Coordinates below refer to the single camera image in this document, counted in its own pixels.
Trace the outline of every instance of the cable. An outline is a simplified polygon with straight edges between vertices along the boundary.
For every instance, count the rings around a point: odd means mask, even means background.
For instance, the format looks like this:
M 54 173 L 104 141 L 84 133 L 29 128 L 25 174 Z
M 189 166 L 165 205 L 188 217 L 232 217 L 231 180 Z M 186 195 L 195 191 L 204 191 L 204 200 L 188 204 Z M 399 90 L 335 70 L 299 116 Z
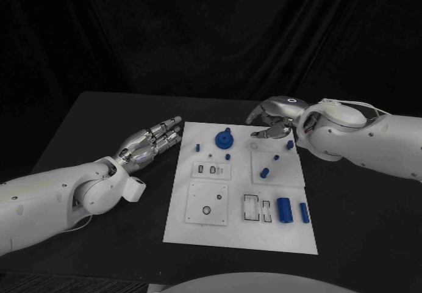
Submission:
M 359 106 L 365 106 L 368 108 L 372 108 L 375 111 L 376 111 L 376 115 L 379 116 L 379 113 L 378 112 L 382 112 L 388 115 L 391 115 L 389 112 L 381 110 L 379 108 L 375 108 L 371 104 L 365 103 L 365 102 L 358 102 L 358 101 L 342 101 L 339 99 L 323 99 L 319 103 L 330 103 L 330 101 L 333 102 L 339 102 L 339 103 L 345 103 L 345 104 L 355 104 L 355 105 L 359 105 Z
M 71 230 L 67 230 L 67 231 L 64 231 L 64 232 L 61 232 L 61 233 L 65 233 L 65 232 L 73 232 L 73 231 L 77 231 L 77 230 L 80 230 L 80 229 L 83 229 L 88 224 L 90 224 L 90 222 L 91 222 L 91 219 L 93 219 L 93 215 L 91 215 L 91 217 L 90 217 L 90 220 L 88 220 L 88 222 L 84 224 L 84 226 L 81 226 L 80 228 L 75 228 L 75 229 L 71 229 Z

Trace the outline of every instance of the blue gear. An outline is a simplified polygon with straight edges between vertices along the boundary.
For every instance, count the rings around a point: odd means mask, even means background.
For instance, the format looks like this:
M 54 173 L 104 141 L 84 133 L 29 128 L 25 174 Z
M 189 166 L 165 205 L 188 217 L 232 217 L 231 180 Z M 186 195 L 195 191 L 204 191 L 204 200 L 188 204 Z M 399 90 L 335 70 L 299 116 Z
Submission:
M 234 145 L 234 141 L 235 139 L 232 136 L 231 129 L 227 128 L 227 130 L 219 132 L 217 135 L 217 145 L 219 148 L 225 150 Z

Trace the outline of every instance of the blue cylinder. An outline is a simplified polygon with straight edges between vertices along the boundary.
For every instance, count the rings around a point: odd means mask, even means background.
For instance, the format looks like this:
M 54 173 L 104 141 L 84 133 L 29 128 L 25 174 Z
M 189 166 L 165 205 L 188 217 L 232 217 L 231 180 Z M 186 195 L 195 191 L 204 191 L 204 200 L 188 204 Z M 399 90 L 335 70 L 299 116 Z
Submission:
M 293 143 L 293 140 L 289 141 L 289 150 L 291 150 L 294 147 L 294 143 Z
M 264 168 L 264 170 L 261 172 L 261 178 L 267 178 L 268 173 L 270 173 L 270 169 Z
M 234 141 L 232 131 L 227 128 L 227 130 L 219 132 L 217 135 L 217 145 L 225 150 L 234 145 Z
M 290 206 L 290 198 L 279 198 L 277 205 L 280 207 L 280 222 L 293 223 L 293 208 Z
M 302 218 L 304 219 L 304 223 L 310 222 L 309 210 L 306 208 L 306 203 L 300 204 L 302 206 Z

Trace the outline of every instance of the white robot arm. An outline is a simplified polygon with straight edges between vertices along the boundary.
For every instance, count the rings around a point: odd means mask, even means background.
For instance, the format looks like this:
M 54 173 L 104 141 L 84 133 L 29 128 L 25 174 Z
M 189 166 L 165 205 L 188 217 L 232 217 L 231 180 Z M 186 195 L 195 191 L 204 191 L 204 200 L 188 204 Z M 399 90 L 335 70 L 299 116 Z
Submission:
M 385 115 L 368 119 L 343 103 L 368 106 Z M 323 99 L 310 106 L 287 96 L 267 99 L 253 110 L 247 124 L 260 115 L 271 128 L 254 132 L 253 137 L 280 139 L 296 127 L 297 146 L 323 160 L 339 161 L 345 157 L 375 171 L 422 180 L 422 118 L 391 115 L 353 101 Z
M 143 129 L 114 157 L 13 179 L 0 185 L 0 256 L 68 230 L 87 216 L 111 210 L 122 197 L 139 201 L 146 184 L 130 174 L 143 169 L 182 137 L 175 117 Z

